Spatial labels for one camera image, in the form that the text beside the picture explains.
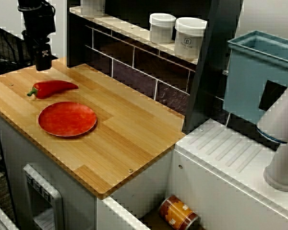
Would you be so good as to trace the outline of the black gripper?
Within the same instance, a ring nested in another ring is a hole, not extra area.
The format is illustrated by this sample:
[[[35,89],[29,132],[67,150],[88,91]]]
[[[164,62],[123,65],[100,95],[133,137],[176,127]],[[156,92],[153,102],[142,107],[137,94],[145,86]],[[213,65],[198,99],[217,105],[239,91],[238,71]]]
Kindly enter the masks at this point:
[[[22,31],[22,36],[30,58],[35,60],[37,71],[50,69],[53,59],[51,47],[48,43],[50,39],[48,37],[34,37],[27,30]]]

